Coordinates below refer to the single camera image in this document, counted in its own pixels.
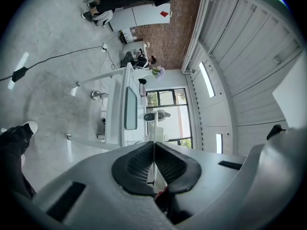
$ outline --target cabinet door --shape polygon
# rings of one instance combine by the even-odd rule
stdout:
[[[135,27],[136,23],[133,17],[132,8],[118,10],[113,13],[113,18],[110,21],[113,31],[119,31]]]
[[[151,4],[133,7],[133,14],[136,25],[160,24],[170,22],[171,4],[165,3],[158,7],[153,7]],[[166,12],[166,17],[161,15],[161,12]]]

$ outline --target robotic device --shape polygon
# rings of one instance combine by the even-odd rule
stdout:
[[[15,196],[46,229],[260,229],[278,219],[305,176],[306,133],[276,134],[246,158],[135,144],[79,162],[33,201]],[[168,185],[167,214],[146,183],[153,163]]]

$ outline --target brick wall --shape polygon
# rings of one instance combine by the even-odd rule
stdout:
[[[157,65],[165,69],[180,69],[188,50],[200,0],[171,0],[173,12],[169,24],[133,27],[139,40],[150,42],[148,55],[155,55]]]

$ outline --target white shoe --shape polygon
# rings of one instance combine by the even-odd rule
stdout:
[[[24,162],[25,162],[25,155],[21,155],[21,167],[23,167],[24,165]]]
[[[33,132],[33,135],[36,134],[37,130],[38,130],[38,125],[36,122],[34,121],[28,121],[26,123],[24,123],[24,125],[29,124],[31,131]]]

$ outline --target flower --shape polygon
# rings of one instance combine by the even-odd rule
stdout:
[[[161,78],[163,78],[164,74],[165,74],[165,69],[161,66],[158,67],[153,67],[152,69],[153,71],[153,75],[155,76],[155,78],[159,81]]]

